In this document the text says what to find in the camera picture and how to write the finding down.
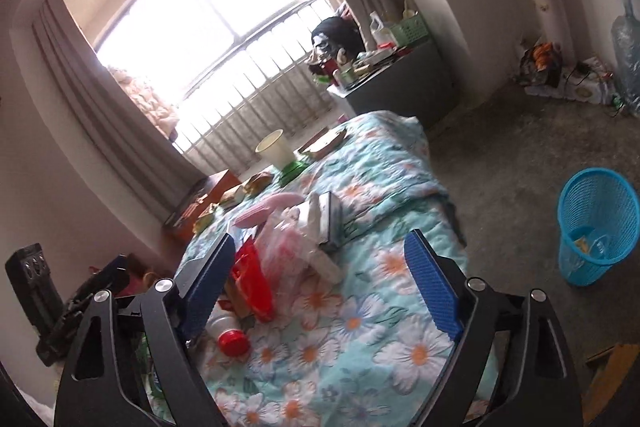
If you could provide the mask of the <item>white red bottle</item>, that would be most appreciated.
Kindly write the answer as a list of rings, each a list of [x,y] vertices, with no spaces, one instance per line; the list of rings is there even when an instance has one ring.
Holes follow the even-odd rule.
[[[250,351],[250,340],[242,331],[240,319],[229,301],[218,301],[205,325],[206,333],[229,358],[239,358]]]

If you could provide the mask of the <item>red plastic bag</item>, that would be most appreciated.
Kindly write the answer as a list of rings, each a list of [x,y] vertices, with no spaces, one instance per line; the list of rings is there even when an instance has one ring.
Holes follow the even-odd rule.
[[[247,239],[236,252],[231,277],[247,308],[264,323],[276,317],[272,291],[260,266],[255,241]]]

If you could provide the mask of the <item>pink mesh sponge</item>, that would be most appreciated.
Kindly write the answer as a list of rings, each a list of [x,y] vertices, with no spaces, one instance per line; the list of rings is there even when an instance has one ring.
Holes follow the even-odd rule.
[[[305,196],[297,193],[284,192],[272,194],[261,202],[243,211],[233,221],[239,229],[250,229],[262,225],[277,210],[294,207],[305,202]]]

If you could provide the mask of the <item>clear red-print plastic bag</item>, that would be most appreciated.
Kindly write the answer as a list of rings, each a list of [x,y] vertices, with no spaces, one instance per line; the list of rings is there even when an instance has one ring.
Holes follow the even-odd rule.
[[[343,280],[342,270],[299,225],[300,205],[273,213],[257,236],[262,273],[274,291],[289,291],[307,269],[331,284]]]

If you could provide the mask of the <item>blue mesh trash basket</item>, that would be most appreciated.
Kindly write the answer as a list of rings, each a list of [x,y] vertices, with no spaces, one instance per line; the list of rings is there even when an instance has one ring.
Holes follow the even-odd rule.
[[[639,240],[639,197],[617,172],[587,168],[562,188],[556,220],[559,268],[570,285],[586,287],[625,260]]]

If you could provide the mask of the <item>red brown wooden box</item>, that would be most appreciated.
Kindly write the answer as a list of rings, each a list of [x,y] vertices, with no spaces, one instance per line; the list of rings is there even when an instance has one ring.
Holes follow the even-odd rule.
[[[189,244],[201,214],[210,205],[218,204],[224,192],[239,184],[239,178],[231,170],[222,170],[198,181],[163,223],[164,233],[184,245]]]

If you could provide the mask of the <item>left grey curtain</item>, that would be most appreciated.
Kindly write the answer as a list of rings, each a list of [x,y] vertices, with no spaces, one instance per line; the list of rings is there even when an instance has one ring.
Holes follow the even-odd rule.
[[[43,0],[32,22],[58,91],[85,135],[120,181],[167,223],[205,174],[183,158],[134,105],[70,14],[64,0]]]

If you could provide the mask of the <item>floral quilt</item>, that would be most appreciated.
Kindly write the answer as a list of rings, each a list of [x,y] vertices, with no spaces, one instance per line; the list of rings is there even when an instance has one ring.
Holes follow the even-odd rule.
[[[250,351],[224,355],[202,337],[194,361],[232,426],[405,426],[451,353],[405,262],[420,230],[436,253],[465,267],[465,238],[432,170],[413,117],[367,113],[344,124],[345,142],[291,183],[342,203],[337,283],[299,270],[277,316],[246,319]]]

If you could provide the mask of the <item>small beige snack packet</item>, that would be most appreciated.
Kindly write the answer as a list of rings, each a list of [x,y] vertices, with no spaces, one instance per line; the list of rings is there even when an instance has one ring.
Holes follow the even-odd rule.
[[[222,194],[218,205],[224,209],[231,209],[237,205],[240,205],[241,202],[246,197],[246,191],[242,184],[229,188],[229,190],[225,191]]]

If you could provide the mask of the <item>small black white box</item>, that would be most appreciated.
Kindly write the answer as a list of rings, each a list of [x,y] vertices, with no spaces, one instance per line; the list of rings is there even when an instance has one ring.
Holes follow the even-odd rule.
[[[299,206],[299,225],[326,254],[336,253],[343,243],[343,205],[333,192],[311,192]]]

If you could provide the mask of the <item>metal balcony railing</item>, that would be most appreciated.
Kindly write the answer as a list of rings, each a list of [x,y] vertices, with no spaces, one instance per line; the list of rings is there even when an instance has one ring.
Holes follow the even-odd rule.
[[[326,118],[335,103],[307,60],[311,31],[333,14],[328,0],[298,0],[210,66],[180,105],[176,150],[204,172],[240,173],[270,132],[291,138]]]

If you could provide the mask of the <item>clutter pile on floor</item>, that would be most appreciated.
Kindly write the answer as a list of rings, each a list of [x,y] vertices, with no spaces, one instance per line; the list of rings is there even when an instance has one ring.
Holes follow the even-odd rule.
[[[524,51],[513,81],[528,95],[608,106],[615,110],[623,107],[608,64],[596,56],[566,64],[559,46],[551,42],[538,40]]]

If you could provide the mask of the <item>empty blue water jug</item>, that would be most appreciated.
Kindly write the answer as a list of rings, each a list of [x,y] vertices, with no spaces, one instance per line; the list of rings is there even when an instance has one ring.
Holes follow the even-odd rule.
[[[612,23],[618,91],[629,112],[639,116],[639,20],[631,0],[622,0],[624,12]]]

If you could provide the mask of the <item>white plastic jug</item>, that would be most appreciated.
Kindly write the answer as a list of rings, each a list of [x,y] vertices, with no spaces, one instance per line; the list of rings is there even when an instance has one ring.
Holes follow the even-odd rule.
[[[397,46],[393,31],[385,25],[377,12],[370,13],[370,33],[379,49]]]

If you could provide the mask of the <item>black bag on cabinet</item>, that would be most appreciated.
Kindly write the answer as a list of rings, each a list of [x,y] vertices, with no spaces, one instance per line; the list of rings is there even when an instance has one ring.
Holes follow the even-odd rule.
[[[353,20],[339,16],[331,16],[311,31],[311,42],[321,46],[323,51],[337,57],[337,52],[344,49],[349,60],[366,50],[358,25]]]

